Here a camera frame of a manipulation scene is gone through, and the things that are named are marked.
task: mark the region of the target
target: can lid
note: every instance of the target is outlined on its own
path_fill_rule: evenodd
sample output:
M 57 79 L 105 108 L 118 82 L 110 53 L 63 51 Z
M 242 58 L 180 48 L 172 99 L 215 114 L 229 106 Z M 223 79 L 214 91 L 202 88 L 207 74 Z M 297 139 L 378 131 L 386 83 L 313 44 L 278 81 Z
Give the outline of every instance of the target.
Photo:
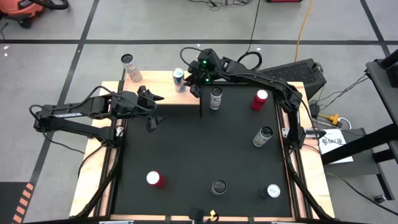
M 213 189 L 217 193 L 223 193 L 226 190 L 226 183 L 223 180 L 216 180 L 213 183 Z
M 272 136 L 272 129 L 271 129 L 270 127 L 262 127 L 262 128 L 261 128 L 261 134 L 262 134 L 264 137 L 269 138 L 269 137 Z
M 276 198 L 280 195 L 280 188 L 276 184 L 271 184 L 268 186 L 267 192 L 269 196 Z
M 222 89 L 218 88 L 218 87 L 214 87 L 211 90 L 211 94 L 213 94 L 213 96 L 221 96 L 221 94 L 223 94 Z
M 173 72 L 173 76 L 175 78 L 180 78 L 180 77 L 184 76 L 184 70 L 182 70 L 182 68 L 176 68 Z
M 265 90 L 259 90 L 257 91 L 257 96 L 258 98 L 265 100 L 268 97 L 268 92 L 266 92 Z
M 148 184 L 156 184 L 156 183 L 158 183 L 159 179 L 160 179 L 160 175 L 156 171 L 150 171 L 147 174 L 147 182 L 148 182 Z
M 132 62 L 132 59 L 133 59 L 133 57 L 131 54 L 125 54 L 122 56 L 123 63 L 130 63 L 130 62 Z

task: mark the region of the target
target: yellow cable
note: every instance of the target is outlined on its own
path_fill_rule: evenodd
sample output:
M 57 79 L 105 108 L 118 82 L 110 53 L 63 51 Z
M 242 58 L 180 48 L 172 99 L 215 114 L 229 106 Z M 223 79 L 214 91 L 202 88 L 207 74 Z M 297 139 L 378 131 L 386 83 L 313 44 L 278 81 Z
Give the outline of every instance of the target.
M 312 3 L 313 3 L 313 0 L 310 1 L 310 5 L 308 6 L 307 13 L 305 14 L 303 24 L 301 25 L 300 33 L 298 34 L 297 45 L 296 45 L 296 56 L 294 57 L 294 62 L 297 61 L 297 55 L 299 54 L 299 45 L 300 45 L 301 33 L 304 30 L 305 22 L 307 21 L 308 15 L 310 14 L 310 11 L 311 11 L 311 8 L 312 8 Z

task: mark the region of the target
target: soda can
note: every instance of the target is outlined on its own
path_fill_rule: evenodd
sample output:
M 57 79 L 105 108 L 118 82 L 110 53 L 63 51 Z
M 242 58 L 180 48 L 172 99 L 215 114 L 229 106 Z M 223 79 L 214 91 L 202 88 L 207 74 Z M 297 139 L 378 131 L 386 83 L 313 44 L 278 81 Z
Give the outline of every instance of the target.
M 130 76 L 132 82 L 140 82 L 142 80 L 141 72 L 134 63 L 134 57 L 131 54 L 125 54 L 121 58 L 126 73 Z
M 221 97 L 223 96 L 223 91 L 221 88 L 214 87 L 210 92 L 210 108 L 212 110 L 218 110 L 221 106 Z
M 223 180 L 215 180 L 211 185 L 211 193 L 215 196 L 220 196 L 226 192 L 226 183 Z
M 268 93 L 265 90 L 259 90 L 254 95 L 254 99 L 251 102 L 251 108 L 259 111 L 261 110 L 262 106 L 266 103 L 268 99 Z
M 261 198 L 277 198 L 280 195 L 280 188 L 276 184 L 271 184 L 268 187 L 261 187 L 259 189 L 259 196 Z
M 272 137 L 272 130 L 270 127 L 262 127 L 260 131 L 255 135 L 253 144 L 256 147 L 263 146 Z
M 184 70 L 182 70 L 182 68 L 176 68 L 173 71 L 173 80 L 174 87 L 177 92 L 182 93 L 183 91 L 185 91 Z
M 166 185 L 166 178 L 157 171 L 150 171 L 147 174 L 147 182 L 151 186 L 161 189 Z

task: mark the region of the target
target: wheel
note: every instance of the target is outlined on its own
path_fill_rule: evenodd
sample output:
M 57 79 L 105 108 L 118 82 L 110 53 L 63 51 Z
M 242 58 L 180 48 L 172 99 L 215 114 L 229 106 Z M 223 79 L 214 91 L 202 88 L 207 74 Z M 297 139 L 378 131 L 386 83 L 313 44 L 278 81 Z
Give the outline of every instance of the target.
M 28 29 L 32 25 L 32 21 L 30 19 L 24 19 L 22 21 L 18 21 L 18 23 L 24 29 Z
M 377 203 L 383 203 L 387 200 L 385 195 L 378 195 L 374 198 L 374 201 Z

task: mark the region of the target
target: white paper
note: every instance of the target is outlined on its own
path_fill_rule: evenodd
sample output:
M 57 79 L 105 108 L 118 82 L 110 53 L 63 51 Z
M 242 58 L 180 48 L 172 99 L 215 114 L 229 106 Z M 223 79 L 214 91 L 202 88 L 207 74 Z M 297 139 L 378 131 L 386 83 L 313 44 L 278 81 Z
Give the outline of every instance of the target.
M 346 144 L 343 134 L 339 129 L 326 129 L 324 131 L 326 131 L 325 136 L 319 139 L 319 146 L 322 154 L 330 152 L 336 149 L 337 147 Z M 331 164 L 341 163 L 341 162 L 353 162 L 353 161 L 354 161 L 353 158 L 349 156 L 347 158 L 340 159 L 339 161 L 331 162 Z

